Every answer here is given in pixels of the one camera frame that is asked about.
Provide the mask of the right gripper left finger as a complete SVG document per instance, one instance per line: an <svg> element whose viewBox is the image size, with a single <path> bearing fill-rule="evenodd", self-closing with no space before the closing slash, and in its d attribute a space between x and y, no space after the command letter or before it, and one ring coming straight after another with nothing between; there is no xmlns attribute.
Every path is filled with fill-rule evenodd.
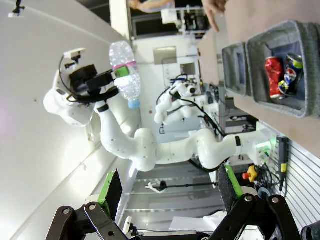
<svg viewBox="0 0 320 240"><path fill-rule="evenodd" d="M109 172L97 200L79 209L66 205L57 209L46 239L84 240L88 234L97 234L101 240L126 240L115 223L122 193L119 172Z"/></svg>

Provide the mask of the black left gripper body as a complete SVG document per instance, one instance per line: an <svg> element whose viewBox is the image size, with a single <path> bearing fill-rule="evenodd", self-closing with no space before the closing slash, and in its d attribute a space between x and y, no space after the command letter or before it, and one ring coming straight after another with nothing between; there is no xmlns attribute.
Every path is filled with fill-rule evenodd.
<svg viewBox="0 0 320 240"><path fill-rule="evenodd" d="M112 71L100 73L85 82L89 94L100 93L102 87L109 85L116 79L116 74Z"/></svg>

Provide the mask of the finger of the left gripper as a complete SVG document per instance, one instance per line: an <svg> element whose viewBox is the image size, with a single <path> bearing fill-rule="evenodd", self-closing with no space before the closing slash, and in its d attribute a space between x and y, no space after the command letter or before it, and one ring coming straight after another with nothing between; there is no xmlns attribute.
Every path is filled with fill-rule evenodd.
<svg viewBox="0 0 320 240"><path fill-rule="evenodd" d="M130 75L130 70L126 65L113 66L112 67L112 78L113 80L127 77Z"/></svg>

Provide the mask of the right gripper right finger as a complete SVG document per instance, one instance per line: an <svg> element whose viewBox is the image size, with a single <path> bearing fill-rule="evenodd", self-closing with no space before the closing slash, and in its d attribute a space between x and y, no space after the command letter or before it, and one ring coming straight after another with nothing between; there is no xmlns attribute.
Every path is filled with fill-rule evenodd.
<svg viewBox="0 0 320 240"><path fill-rule="evenodd" d="M210 240L238 240L248 226L257 227L264 240L299 240L301 238L294 217L282 195L262 199L244 193L233 169L221 164L218 188L227 215Z"/></svg>

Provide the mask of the person's right hand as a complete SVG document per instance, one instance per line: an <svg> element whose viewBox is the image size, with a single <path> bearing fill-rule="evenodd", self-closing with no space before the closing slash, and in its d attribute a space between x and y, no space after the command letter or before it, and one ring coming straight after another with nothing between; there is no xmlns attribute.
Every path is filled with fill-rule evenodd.
<svg viewBox="0 0 320 240"><path fill-rule="evenodd" d="M216 22L216 15L224 15L227 0L202 0L203 9L211 27L219 32L220 29Z"/></svg>

